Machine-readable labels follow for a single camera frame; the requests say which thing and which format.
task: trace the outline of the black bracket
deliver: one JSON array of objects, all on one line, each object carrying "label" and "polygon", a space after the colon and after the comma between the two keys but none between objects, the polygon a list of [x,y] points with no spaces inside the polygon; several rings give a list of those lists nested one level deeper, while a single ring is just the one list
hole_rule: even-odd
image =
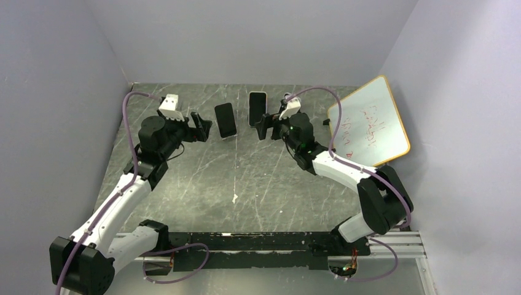
[{"label": "black bracket", "polygon": [[139,226],[146,226],[154,229],[159,235],[157,237],[157,243],[152,251],[165,251],[170,249],[170,239],[168,238],[168,226],[161,222],[147,219],[139,223]]},{"label": "black bracket", "polygon": [[[376,174],[387,180],[404,198],[410,211],[412,201],[396,171],[388,165],[376,170]],[[405,209],[398,197],[383,183],[371,176],[360,180],[357,185],[364,220],[374,232],[383,235],[405,218]]]},{"label": "black bracket", "polygon": [[[137,144],[135,149],[139,150],[140,144]],[[155,189],[159,181],[163,178],[168,170],[168,164],[161,160],[144,159],[138,154],[138,174],[142,180],[148,180],[152,190]],[[123,169],[125,174],[134,173],[134,163],[132,160],[127,163]]]},{"label": "black bracket", "polygon": [[210,135],[212,121],[203,120],[197,112],[191,112],[190,116],[194,121],[195,128],[188,126],[189,119],[188,117],[185,117],[185,123],[186,127],[188,127],[188,132],[186,136],[183,138],[183,141],[187,143],[193,143],[194,141],[206,142],[208,140],[208,136]]},{"label": "black bracket", "polygon": [[[308,267],[327,270],[328,256],[370,255],[366,238],[343,242],[337,232],[170,232],[173,247],[204,243],[212,250],[205,269]],[[206,253],[186,249],[174,254],[174,272],[196,269]]]},{"label": "black bracket", "polygon": [[[57,237],[49,247],[52,282],[58,284],[61,270],[76,242]],[[111,285],[114,258],[106,258],[98,250],[81,245],[72,259],[63,287],[79,294],[102,295]]]}]

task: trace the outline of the red handwriting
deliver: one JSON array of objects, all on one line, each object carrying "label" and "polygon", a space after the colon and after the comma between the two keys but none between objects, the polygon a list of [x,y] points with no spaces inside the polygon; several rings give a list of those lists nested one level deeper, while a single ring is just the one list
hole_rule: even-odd
[{"label": "red handwriting", "polygon": [[347,117],[341,125],[343,127],[342,139],[344,140],[344,146],[348,145],[351,142],[351,140],[349,139],[349,129],[351,129],[353,124],[351,124],[350,121],[351,118]]},{"label": "red handwriting", "polygon": [[375,146],[377,140],[375,139],[375,132],[378,132],[385,128],[385,122],[379,122],[376,116],[376,106],[370,106],[367,110],[362,110],[361,112],[364,114],[364,117],[367,120],[368,126],[366,130],[367,141],[369,144],[367,146]]}]

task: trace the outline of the lavender wall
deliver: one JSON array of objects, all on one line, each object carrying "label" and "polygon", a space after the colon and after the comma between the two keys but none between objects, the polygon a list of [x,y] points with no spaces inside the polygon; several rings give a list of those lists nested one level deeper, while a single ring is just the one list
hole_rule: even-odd
[{"label": "lavender wall", "polygon": [[381,73],[439,294],[521,294],[521,2],[420,0]]},{"label": "lavender wall", "polygon": [[132,82],[362,85],[417,0],[87,0]]},{"label": "lavender wall", "polygon": [[53,294],[49,245],[92,213],[126,82],[82,0],[2,1],[0,294]]}]

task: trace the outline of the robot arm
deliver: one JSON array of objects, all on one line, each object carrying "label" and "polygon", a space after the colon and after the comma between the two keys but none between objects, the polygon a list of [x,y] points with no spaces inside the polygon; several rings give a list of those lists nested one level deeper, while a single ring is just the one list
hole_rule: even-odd
[{"label": "robot arm", "polygon": [[206,141],[212,121],[203,120],[196,112],[189,119],[176,110],[178,98],[168,95],[163,98],[158,115],[141,122],[138,136],[140,143],[135,151],[138,158],[138,179],[127,190],[134,166],[132,160],[124,169],[116,188],[110,195],[120,194],[106,209],[97,225],[89,230],[90,224],[108,204],[110,197],[69,238],[57,237],[49,248],[52,280],[55,284],[65,261],[77,246],[81,236],[88,234],[79,245],[65,276],[63,287],[81,294],[103,294],[109,288],[114,275],[139,255],[155,249],[169,247],[168,227],[154,221],[144,221],[130,235],[115,239],[137,204],[154,190],[168,169],[167,159],[183,141]]},{"label": "robot arm", "polygon": [[362,169],[386,179],[403,196],[410,211],[413,205],[395,170],[390,166],[368,167],[347,159],[359,170],[344,165],[331,157],[326,147],[315,141],[313,125],[306,113],[300,112],[300,99],[294,98],[287,104],[281,100],[277,114],[264,114],[256,124],[260,140],[265,139],[267,129],[273,128],[272,139],[282,139],[293,151],[298,166],[314,175],[324,176],[349,187],[358,193],[362,212],[337,226],[338,233],[349,243],[372,233],[385,234],[405,216],[405,208],[398,197],[383,183]]}]

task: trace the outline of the phone screen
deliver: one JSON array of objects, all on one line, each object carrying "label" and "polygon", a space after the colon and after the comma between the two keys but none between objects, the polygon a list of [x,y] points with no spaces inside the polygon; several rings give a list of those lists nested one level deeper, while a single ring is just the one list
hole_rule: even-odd
[{"label": "phone screen", "polygon": [[248,99],[248,125],[250,127],[255,127],[255,123],[259,122],[262,118],[262,115],[264,115],[267,111],[268,96],[265,92],[250,92]]},{"label": "phone screen", "polygon": [[233,107],[231,103],[224,103],[216,106],[215,117],[217,118],[217,126],[221,138],[230,137],[237,134],[235,126],[235,116],[233,115]]}]

